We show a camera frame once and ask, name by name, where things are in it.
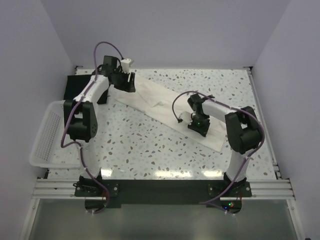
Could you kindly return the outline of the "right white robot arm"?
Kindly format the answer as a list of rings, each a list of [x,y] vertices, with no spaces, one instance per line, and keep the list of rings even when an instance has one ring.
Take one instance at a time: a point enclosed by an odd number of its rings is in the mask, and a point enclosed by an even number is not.
[[[230,197],[240,190],[239,182],[247,179],[249,157],[265,139],[264,129],[252,107],[235,108],[216,100],[213,96],[191,95],[187,100],[193,110],[188,128],[206,137],[210,118],[225,123],[227,140],[231,147],[231,160],[224,173],[223,192]]]

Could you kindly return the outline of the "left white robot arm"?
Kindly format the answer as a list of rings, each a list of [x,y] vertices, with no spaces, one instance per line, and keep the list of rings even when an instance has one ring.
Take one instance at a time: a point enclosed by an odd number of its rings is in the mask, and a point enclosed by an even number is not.
[[[104,190],[104,184],[96,179],[101,172],[95,160],[94,143],[98,132],[98,101],[111,85],[128,93],[136,91],[135,73],[131,72],[133,62],[130,58],[119,60],[113,56],[105,56],[103,64],[95,67],[84,89],[63,104],[64,131],[60,147],[76,145],[83,169],[80,176],[91,179],[85,189],[92,196],[99,196]]]

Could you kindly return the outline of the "white t shirt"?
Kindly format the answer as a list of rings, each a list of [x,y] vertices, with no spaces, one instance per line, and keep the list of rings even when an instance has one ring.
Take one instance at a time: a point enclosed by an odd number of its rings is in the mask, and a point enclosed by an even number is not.
[[[205,137],[188,128],[186,122],[179,123],[172,111],[172,102],[179,95],[177,92],[165,88],[140,75],[135,76],[135,92],[113,90],[113,97],[118,102],[132,107],[167,127],[193,139],[194,141],[220,152],[226,140],[226,125],[210,117],[210,126]]]

